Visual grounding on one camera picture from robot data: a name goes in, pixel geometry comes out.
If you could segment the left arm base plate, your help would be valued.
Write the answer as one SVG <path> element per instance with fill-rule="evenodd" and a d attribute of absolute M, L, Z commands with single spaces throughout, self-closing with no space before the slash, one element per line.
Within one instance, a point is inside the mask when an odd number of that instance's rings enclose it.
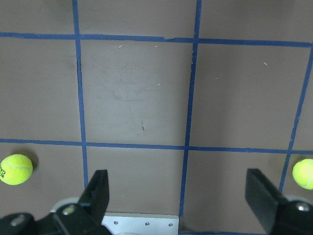
<path fill-rule="evenodd" d="M 51 213 L 65 235 L 177 235 L 175 215 L 107 212 L 108 199 L 72 197 L 59 201 Z"/>

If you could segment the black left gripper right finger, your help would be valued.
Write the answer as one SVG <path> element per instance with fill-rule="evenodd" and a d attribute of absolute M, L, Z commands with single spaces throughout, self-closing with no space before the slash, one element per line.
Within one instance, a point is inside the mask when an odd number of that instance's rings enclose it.
<path fill-rule="evenodd" d="M 245 199 L 268 235 L 311 235 L 313 204 L 306 198 L 284 195 L 259 170 L 246 171 Z"/>

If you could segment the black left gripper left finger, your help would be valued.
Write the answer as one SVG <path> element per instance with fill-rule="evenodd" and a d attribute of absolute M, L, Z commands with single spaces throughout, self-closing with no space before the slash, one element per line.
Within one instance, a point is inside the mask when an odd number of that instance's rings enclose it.
<path fill-rule="evenodd" d="M 55 212 L 55 223 L 61 235 L 108 235 L 102 220 L 109 204 L 109 181 L 106 170 L 95 171 L 76 203 Z"/>

